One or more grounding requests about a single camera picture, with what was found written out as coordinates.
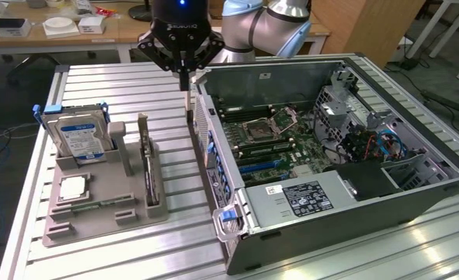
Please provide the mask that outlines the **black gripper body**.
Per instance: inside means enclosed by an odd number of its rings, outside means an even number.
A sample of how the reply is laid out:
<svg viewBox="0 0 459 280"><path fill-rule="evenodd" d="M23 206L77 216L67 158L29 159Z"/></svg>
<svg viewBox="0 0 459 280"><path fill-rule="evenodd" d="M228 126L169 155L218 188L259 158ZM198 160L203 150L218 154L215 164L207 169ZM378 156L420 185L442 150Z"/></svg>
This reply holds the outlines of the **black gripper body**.
<svg viewBox="0 0 459 280"><path fill-rule="evenodd" d="M211 31L208 1L155 1L152 33L161 52L199 52Z"/></svg>

